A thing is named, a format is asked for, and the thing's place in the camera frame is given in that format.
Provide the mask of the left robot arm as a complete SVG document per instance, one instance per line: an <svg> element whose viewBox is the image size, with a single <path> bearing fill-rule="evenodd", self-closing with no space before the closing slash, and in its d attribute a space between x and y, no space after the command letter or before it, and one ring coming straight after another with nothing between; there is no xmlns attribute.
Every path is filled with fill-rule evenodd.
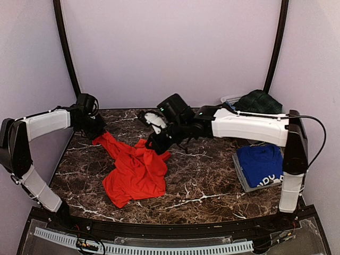
<svg viewBox="0 0 340 255"><path fill-rule="evenodd" d="M54 223L64 232L75 227L75 220L66 212L60 198L35 168L31 143L59 130L73 129L87 139L95 140L105 132L106 123L100 114L87 113L82 106L56 108L34 116L6 118L1 123L1 165L12 180L21 185L45 209L56 213Z"/></svg>

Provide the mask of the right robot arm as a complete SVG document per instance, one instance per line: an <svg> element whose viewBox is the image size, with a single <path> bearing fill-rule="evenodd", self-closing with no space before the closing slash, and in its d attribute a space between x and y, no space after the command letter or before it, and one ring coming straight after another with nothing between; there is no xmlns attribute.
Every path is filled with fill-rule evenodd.
<svg viewBox="0 0 340 255"><path fill-rule="evenodd" d="M302 191L303 178L308 169L308 140L297 111L288 114L255 114L233 111L224 106L203 106L197 112L187 107L174 110L170 105L160 109L161 116L145 115L154 132L147 148L161 155L173 144L191 138L241 138L271 143L283 147L283 184L279 213L271 219L271 226L283 230L292 215Z"/></svg>

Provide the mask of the red t-shirt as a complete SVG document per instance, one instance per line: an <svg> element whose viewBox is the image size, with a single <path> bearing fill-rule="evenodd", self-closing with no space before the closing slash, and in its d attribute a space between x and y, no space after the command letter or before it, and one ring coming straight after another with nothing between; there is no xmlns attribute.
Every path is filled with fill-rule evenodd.
<svg viewBox="0 0 340 255"><path fill-rule="evenodd" d="M115 169L103 180L106 194L112 203L123 208L131 200L161 197L166 193L167 151L158 155L146 148L141 139L135 146L117 141L109 132L97 137L93 145L101 145L113 158Z"/></svg>

